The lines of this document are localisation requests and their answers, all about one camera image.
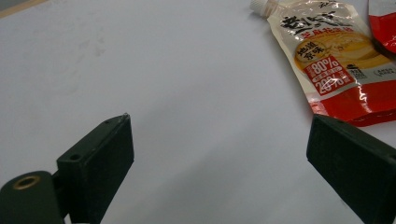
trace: white tabletop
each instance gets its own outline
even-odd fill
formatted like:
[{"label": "white tabletop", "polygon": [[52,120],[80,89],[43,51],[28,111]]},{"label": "white tabletop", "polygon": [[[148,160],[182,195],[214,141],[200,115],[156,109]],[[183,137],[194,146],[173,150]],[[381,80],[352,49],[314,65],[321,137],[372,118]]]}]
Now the white tabletop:
[{"label": "white tabletop", "polygon": [[[312,112],[248,5],[49,0],[1,19],[0,186],[127,112],[135,162],[102,223],[361,223],[306,160]],[[396,147],[395,128],[363,130]]]}]

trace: red and white package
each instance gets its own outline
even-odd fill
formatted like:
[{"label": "red and white package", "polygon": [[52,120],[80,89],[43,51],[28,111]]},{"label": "red and white package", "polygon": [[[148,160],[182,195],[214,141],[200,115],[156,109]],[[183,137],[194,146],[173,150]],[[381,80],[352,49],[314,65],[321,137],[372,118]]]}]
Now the red and white package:
[{"label": "red and white package", "polygon": [[374,38],[396,53],[396,0],[370,0],[369,20]]},{"label": "red and white package", "polygon": [[[335,0],[250,6],[267,18],[314,113],[360,127],[396,120],[396,64],[375,49],[353,6]],[[381,30],[395,31],[395,24]]]}]

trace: red packaging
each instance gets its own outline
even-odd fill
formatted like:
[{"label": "red packaging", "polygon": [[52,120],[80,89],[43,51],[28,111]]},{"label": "red packaging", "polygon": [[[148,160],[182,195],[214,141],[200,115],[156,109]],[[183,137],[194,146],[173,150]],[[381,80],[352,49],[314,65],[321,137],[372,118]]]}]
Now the red packaging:
[{"label": "red packaging", "polygon": [[360,127],[396,120],[396,64],[375,49],[353,6],[253,0],[251,8],[267,18],[314,113]]},{"label": "red packaging", "polygon": [[396,53],[396,0],[370,0],[369,20],[374,38]]}]

